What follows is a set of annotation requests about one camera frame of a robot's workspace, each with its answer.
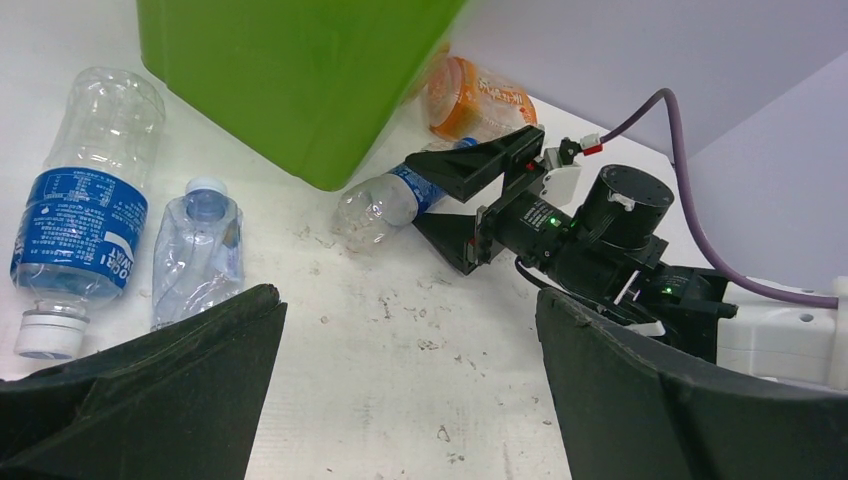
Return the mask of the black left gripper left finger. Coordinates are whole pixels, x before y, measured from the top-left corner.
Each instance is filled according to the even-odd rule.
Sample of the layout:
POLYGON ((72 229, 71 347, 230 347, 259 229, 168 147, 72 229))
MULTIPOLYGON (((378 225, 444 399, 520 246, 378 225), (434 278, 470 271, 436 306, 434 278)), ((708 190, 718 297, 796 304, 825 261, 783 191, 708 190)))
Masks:
POLYGON ((286 304, 261 284, 1 385, 5 479, 241 479, 286 304))

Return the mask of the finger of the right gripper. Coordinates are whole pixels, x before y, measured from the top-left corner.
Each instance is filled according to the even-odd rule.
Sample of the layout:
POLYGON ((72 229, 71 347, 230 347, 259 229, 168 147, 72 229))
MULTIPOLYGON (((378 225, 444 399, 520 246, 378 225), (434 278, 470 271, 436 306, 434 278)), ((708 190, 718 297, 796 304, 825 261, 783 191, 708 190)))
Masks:
POLYGON ((424 213, 412 225, 455 270, 469 275, 492 260, 492 239, 477 215, 424 213))
POLYGON ((413 153, 404 164, 465 203, 499 177, 503 179, 503 193, 536 182, 544 174, 537 161, 544 139, 542 129, 525 126, 472 147, 413 153))

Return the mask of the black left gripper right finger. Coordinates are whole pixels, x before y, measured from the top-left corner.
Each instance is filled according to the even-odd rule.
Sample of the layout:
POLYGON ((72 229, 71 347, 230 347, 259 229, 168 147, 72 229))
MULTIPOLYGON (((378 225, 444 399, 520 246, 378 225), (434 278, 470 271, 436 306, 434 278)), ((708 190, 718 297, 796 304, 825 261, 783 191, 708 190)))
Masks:
POLYGON ((843 479, 847 398, 761 380, 547 288, 536 330, 575 479, 843 479))

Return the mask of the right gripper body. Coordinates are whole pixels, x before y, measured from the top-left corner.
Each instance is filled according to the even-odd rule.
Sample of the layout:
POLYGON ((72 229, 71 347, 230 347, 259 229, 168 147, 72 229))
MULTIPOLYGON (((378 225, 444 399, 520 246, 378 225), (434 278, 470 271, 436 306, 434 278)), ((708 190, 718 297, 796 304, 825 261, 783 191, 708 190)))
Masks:
POLYGON ((544 174, 527 187, 518 187, 501 196, 490 206, 478 209, 480 232, 492 239, 492 259, 507 249, 535 266, 550 257, 551 246, 541 245, 551 233, 563 228, 567 215, 564 207, 556 207, 541 198, 542 182, 547 169, 542 165, 542 154, 537 161, 544 174))

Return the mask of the crushed clear purple-label bottle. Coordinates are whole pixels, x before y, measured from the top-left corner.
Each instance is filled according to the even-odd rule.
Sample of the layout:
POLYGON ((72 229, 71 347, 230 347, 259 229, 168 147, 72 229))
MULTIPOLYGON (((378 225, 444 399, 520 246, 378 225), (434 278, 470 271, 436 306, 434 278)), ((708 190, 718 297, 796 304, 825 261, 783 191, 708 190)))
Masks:
POLYGON ((241 209, 214 177, 190 180, 184 194, 167 203, 153 253, 152 331, 242 291, 242 226, 241 209))

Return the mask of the blue label clear bottle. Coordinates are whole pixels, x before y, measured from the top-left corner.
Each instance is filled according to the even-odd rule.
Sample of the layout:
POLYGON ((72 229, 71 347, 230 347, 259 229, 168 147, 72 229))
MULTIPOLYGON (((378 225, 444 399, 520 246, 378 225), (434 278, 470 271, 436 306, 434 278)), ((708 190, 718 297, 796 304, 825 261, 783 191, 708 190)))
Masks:
POLYGON ((125 290, 164 124, 163 101, 141 76, 92 67, 74 79, 15 239, 10 277, 33 301, 15 354, 77 357, 91 314, 125 290))

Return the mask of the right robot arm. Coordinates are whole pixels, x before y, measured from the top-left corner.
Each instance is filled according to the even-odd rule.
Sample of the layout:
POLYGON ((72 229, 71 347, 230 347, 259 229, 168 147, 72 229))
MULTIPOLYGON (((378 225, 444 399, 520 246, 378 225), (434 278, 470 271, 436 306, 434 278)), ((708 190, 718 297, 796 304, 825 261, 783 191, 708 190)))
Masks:
POLYGON ((835 283, 833 313, 754 311, 726 299, 714 269, 670 265, 656 228, 671 189, 637 168, 610 164, 574 214, 548 198, 548 182, 600 151, 597 136, 553 148, 525 127, 481 145, 424 151, 405 166, 465 202, 495 180, 500 196, 473 215, 425 213, 415 227, 463 274, 510 251, 518 273, 601 316, 689 355, 739 373, 807 388, 847 387, 847 281, 835 283))

